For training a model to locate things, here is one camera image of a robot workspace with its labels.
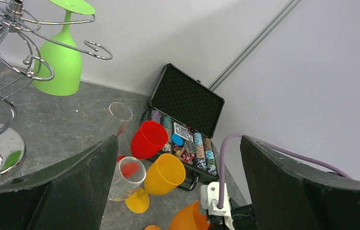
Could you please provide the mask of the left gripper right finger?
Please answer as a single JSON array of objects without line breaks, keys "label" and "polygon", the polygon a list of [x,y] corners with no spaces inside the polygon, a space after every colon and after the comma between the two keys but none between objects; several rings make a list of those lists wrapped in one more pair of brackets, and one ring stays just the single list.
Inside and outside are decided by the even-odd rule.
[{"label": "left gripper right finger", "polygon": [[360,230],[360,181],[324,172],[248,136],[240,142],[260,230]]}]

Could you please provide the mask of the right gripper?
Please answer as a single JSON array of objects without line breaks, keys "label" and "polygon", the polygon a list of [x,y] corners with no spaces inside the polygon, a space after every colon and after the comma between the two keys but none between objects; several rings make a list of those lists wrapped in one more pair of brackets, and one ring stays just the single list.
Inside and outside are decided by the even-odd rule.
[{"label": "right gripper", "polygon": [[257,220],[252,204],[240,206],[231,203],[231,214],[235,230],[257,230]]}]

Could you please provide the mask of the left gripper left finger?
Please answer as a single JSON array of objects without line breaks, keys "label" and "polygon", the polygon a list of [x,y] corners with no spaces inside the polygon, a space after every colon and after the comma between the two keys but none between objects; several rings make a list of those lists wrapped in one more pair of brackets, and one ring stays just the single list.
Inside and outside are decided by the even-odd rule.
[{"label": "left gripper left finger", "polygon": [[49,167],[0,185],[0,230],[97,230],[119,145],[110,136]]}]

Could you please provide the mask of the orange plastic wine glass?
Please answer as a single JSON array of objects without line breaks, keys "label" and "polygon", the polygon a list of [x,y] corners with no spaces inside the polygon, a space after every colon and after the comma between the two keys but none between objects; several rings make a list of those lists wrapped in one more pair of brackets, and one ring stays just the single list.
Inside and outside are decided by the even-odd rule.
[{"label": "orange plastic wine glass", "polygon": [[171,220],[168,230],[208,230],[210,223],[199,208],[199,201],[195,201],[180,210]]}]

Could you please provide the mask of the clear wine glass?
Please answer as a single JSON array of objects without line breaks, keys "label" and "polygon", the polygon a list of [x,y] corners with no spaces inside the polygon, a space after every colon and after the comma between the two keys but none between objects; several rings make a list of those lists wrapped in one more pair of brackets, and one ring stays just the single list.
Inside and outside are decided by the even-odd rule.
[{"label": "clear wine glass", "polygon": [[144,164],[135,157],[121,158],[115,167],[108,200],[121,202],[129,198],[146,178]]}]

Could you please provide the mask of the yellow plastic wine glass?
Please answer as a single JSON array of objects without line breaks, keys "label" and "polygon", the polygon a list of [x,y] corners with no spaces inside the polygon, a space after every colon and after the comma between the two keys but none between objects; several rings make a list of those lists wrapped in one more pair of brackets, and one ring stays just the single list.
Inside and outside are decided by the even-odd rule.
[{"label": "yellow plastic wine glass", "polygon": [[185,177],[183,163],[172,154],[162,154],[148,168],[144,188],[138,188],[125,200],[125,204],[134,213],[144,213],[149,207],[149,194],[165,195],[183,183]]}]

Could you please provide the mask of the clear flute glass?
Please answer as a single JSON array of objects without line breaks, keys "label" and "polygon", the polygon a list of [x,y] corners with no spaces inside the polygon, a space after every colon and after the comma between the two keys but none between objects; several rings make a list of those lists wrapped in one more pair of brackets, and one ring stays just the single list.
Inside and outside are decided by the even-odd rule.
[{"label": "clear flute glass", "polygon": [[107,136],[120,136],[128,127],[133,118],[130,107],[121,102],[113,102],[108,107],[107,121],[104,125],[104,133]]}]

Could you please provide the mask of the red plastic wine glass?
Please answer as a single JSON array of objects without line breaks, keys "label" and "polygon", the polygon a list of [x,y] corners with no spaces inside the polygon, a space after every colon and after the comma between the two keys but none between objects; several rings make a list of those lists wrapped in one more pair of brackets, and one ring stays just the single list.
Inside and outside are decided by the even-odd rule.
[{"label": "red plastic wine glass", "polygon": [[134,134],[130,150],[132,157],[140,160],[156,155],[168,142],[165,128],[155,121],[145,121]]}]

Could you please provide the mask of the green plastic wine glass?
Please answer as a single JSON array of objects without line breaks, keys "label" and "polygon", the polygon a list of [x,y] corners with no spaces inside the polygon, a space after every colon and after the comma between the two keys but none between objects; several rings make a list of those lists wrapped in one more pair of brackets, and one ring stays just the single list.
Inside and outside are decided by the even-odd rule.
[{"label": "green plastic wine glass", "polygon": [[[65,21],[72,13],[92,15],[95,9],[84,0],[53,0],[53,4],[66,10]],[[46,41],[40,48],[41,58],[54,70],[54,78],[49,81],[33,82],[34,86],[54,96],[69,96],[76,93],[80,86],[82,72],[81,54],[73,49]]]}]

